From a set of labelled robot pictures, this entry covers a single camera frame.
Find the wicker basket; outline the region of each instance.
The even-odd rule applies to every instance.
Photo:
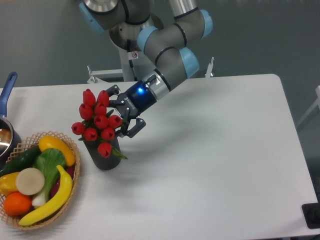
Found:
[[[0,218],[2,221],[4,221],[7,225],[12,226],[16,229],[20,230],[34,230],[34,229],[39,229],[44,226],[47,226],[48,224],[52,223],[54,220],[56,220],[68,207],[70,204],[70,201],[75,193],[75,189],[77,187],[78,181],[79,181],[79,176],[80,176],[80,153],[77,145],[75,142],[68,136],[64,135],[63,133],[58,133],[58,132],[42,132],[38,134],[34,134],[31,137],[27,137],[26,140],[22,141],[22,143],[19,143],[18,146],[13,150],[13,152],[10,154],[10,157],[8,158],[8,161],[11,161],[15,156],[19,155],[23,151],[35,146],[38,144],[39,140],[46,135],[51,135],[55,136],[61,140],[63,140],[69,148],[73,151],[74,156],[75,156],[75,169],[74,169],[74,177],[73,177],[73,186],[71,190],[71,194],[66,201],[66,203],[58,210],[58,212],[51,217],[50,219],[44,220],[37,222],[33,225],[30,226],[20,226],[19,221],[22,217],[11,217],[6,214],[4,211],[4,201],[6,199],[6,196],[0,194]]]

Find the tulip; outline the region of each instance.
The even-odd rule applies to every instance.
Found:
[[[82,103],[79,107],[80,117],[84,120],[90,120],[94,115],[92,108],[85,103]]]
[[[122,124],[122,119],[118,115],[112,115],[109,117],[109,126],[113,129],[120,127]]]
[[[99,103],[102,103],[106,107],[108,107],[109,106],[109,94],[108,94],[108,92],[106,90],[102,90],[98,95],[97,101]]]
[[[98,102],[98,104],[94,108],[95,115],[106,115],[107,114],[107,107],[103,105],[102,102]]]
[[[104,143],[101,143],[99,146],[98,146],[98,152],[99,154],[104,157],[104,158],[107,158],[111,155],[112,153],[112,146],[110,143],[108,142],[104,142]]]
[[[90,89],[83,91],[83,103],[93,107],[96,104],[96,97]]]
[[[98,115],[94,117],[94,124],[98,129],[105,129],[108,127],[109,120],[105,115]]]
[[[75,122],[71,128],[75,135],[82,135],[86,130],[86,127],[81,122]]]
[[[87,141],[95,141],[98,138],[98,133],[93,127],[89,127],[84,131],[83,136]]]
[[[115,130],[113,130],[111,127],[107,127],[101,132],[101,137],[104,140],[112,140],[115,137]]]

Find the white radish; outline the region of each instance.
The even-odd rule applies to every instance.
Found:
[[[45,176],[37,168],[23,169],[15,180],[18,191],[24,195],[34,195],[41,191],[45,185]]]

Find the banana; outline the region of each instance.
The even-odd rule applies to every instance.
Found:
[[[49,217],[61,208],[68,200],[73,185],[72,178],[62,166],[57,165],[56,168],[60,172],[60,187],[57,193],[47,203],[21,218],[19,225],[30,226],[45,219],[46,217]]]

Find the orange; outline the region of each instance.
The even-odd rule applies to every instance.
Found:
[[[29,212],[32,205],[31,198],[16,191],[9,194],[3,203],[3,209],[9,216],[20,216]]]

